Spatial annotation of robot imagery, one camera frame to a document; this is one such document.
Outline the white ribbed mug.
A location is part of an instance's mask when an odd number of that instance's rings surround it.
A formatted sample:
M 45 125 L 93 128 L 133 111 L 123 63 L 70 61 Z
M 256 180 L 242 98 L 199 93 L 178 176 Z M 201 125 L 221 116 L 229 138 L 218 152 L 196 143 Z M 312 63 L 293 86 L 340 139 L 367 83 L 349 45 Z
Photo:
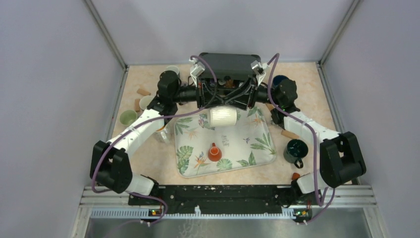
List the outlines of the white ribbed mug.
M 231 106 L 217 106 L 209 110 L 208 119 L 211 127 L 233 126 L 237 123 L 237 110 Z

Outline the dark blue mug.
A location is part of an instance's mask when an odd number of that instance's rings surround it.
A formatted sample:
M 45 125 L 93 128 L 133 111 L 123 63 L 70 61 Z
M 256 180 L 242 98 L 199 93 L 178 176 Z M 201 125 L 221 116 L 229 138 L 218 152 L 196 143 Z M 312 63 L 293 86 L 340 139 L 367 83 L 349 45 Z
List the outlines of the dark blue mug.
M 289 79 L 287 76 L 285 75 L 277 75 L 272 79 L 272 84 L 271 84 L 271 88 L 275 89 L 277 85 L 279 85 L 283 80 L 285 79 Z

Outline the light blue dotted mug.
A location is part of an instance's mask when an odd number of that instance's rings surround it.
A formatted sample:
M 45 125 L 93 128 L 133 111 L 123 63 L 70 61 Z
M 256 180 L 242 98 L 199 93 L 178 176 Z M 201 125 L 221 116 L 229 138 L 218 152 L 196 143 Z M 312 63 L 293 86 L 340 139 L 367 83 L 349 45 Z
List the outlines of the light blue dotted mug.
M 174 73 L 176 73 L 177 77 L 180 78 L 180 69 L 179 67 L 175 66 L 175 65 L 169 65 L 166 67 L 165 69 L 166 71 L 173 71 Z

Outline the small orange cup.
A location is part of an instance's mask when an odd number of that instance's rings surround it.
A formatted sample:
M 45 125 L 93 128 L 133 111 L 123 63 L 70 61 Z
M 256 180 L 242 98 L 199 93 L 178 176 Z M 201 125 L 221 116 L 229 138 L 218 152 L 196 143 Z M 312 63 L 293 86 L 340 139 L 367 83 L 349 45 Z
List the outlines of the small orange cup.
M 208 150 L 208 159 L 212 162 L 218 162 L 222 158 L 222 151 L 215 143 L 211 144 Z

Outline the black glossy mug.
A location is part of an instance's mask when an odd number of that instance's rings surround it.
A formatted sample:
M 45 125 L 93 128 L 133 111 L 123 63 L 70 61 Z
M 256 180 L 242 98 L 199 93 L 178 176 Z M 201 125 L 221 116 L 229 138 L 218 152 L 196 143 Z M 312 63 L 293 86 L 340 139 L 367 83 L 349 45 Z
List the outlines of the black glossy mug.
M 139 107 L 141 110 L 146 110 L 147 106 L 151 103 L 151 101 L 154 99 L 154 96 L 152 95 L 147 95 L 147 96 L 143 96 L 140 100 L 139 100 Z

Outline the dark teal mug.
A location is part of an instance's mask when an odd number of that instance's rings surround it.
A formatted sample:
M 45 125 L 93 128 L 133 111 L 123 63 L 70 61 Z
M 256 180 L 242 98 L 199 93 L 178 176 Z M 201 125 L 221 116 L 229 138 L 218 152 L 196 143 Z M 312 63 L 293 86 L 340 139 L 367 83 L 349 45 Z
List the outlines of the dark teal mug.
M 286 162 L 302 169 L 304 167 L 303 158 L 307 156 L 308 152 L 309 148 L 304 141 L 292 139 L 287 143 L 283 156 Z

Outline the light green mug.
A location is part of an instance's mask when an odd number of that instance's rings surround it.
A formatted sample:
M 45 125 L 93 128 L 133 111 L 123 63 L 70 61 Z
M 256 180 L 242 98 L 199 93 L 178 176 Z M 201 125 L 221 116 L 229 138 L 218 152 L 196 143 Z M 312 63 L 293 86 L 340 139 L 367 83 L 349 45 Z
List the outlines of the light green mug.
M 130 126 L 138 118 L 138 113 L 134 110 L 125 110 L 119 116 L 119 122 L 123 126 Z

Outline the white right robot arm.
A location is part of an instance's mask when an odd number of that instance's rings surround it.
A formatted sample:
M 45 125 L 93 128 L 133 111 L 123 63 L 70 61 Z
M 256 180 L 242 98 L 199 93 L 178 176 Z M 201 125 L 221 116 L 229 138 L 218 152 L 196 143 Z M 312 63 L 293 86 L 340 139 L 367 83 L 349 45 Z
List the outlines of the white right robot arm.
M 290 197 L 294 203 L 304 204 L 312 192 L 337 188 L 366 173 L 356 135 L 349 131 L 341 133 L 327 129 L 304 115 L 294 103 L 298 98 L 295 81 L 285 78 L 277 85 L 270 82 L 264 86 L 253 78 L 243 82 L 227 80 L 218 87 L 218 93 L 218 106 L 249 109 L 256 102 L 271 104 L 274 106 L 271 116 L 276 125 L 313 145 L 314 161 L 319 165 L 314 166 L 313 172 L 292 181 L 294 188 Z

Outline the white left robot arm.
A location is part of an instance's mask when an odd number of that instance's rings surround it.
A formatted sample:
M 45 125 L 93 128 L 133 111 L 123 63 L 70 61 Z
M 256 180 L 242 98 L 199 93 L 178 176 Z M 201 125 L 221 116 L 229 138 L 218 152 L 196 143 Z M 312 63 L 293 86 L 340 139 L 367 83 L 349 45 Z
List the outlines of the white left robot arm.
M 98 141 L 93 147 L 90 178 L 95 193 L 95 184 L 106 187 L 107 191 L 140 195 L 147 205 L 158 201 L 159 192 L 156 182 L 143 175 L 135 175 L 131 168 L 130 156 L 157 130 L 167 125 L 172 118 L 178 117 L 178 104 L 197 102 L 198 109 L 192 114 L 207 108 L 222 106 L 218 99 L 221 89 L 231 89 L 233 77 L 217 75 L 209 70 L 192 74 L 196 81 L 193 85 L 183 86 L 177 73 L 166 70 L 157 81 L 157 92 L 142 115 L 118 136 L 109 141 Z

